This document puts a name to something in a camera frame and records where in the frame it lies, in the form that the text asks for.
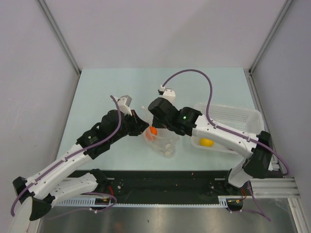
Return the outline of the yellow fake fruit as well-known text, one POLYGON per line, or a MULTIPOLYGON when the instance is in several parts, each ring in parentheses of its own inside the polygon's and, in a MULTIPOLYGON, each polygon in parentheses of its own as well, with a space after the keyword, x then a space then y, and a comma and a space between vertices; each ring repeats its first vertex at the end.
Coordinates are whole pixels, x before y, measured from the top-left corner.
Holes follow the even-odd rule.
POLYGON ((207 138, 201 138, 199 141, 199 145, 202 147, 211 148, 214 145, 214 141, 207 138))

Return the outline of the orange fake fruit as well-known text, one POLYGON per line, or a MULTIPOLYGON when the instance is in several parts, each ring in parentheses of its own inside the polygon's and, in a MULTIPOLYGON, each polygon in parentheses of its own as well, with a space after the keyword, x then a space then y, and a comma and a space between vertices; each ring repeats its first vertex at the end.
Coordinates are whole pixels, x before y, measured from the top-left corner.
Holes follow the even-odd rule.
POLYGON ((155 127, 150 126, 149 130, 152 134, 157 135, 157 129, 155 127))

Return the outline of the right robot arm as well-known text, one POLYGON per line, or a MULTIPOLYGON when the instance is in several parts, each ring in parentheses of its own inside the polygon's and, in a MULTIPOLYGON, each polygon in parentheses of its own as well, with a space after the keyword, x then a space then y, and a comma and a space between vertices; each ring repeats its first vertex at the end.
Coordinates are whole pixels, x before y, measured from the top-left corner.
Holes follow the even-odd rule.
POLYGON ((193 108, 178 110, 165 98, 152 101, 148 111, 153 115, 152 126, 155 128, 167 129, 181 136, 210 139, 243 157, 243 161, 229 171, 224 182, 228 194, 237 194, 252 178, 267 178, 272 158, 272 137, 268 132, 242 132, 212 120, 193 108))

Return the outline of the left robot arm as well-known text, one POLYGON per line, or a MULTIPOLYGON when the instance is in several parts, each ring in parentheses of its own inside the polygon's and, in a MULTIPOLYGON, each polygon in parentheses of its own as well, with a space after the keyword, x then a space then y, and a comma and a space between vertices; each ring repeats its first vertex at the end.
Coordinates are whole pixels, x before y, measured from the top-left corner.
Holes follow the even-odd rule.
POLYGON ((109 111, 100 122, 84 132, 61 158, 31 177, 15 178, 13 187, 17 199, 14 202, 21 205, 30 203, 29 220, 35 221, 62 200, 84 193, 104 193, 107 190, 106 176, 98 169, 91 170, 78 180, 66 182, 64 179, 108 151, 118 140, 141 135, 148 127, 149 124, 139 118, 135 110, 128 113, 109 111))

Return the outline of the clear polka dot zip bag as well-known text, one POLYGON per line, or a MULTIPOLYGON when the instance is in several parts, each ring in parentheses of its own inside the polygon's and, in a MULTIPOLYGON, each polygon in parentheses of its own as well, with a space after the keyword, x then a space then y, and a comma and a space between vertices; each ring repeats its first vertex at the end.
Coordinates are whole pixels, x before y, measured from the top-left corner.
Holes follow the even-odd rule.
MULTIPOLYGON (((146 107, 141 107, 144 113, 143 120, 152 126, 153 115, 146 107)), ((157 129, 157 135, 150 132, 149 127, 142 134, 146 144, 156 153, 166 158, 172 158, 176 152, 179 136, 167 129, 157 129)))

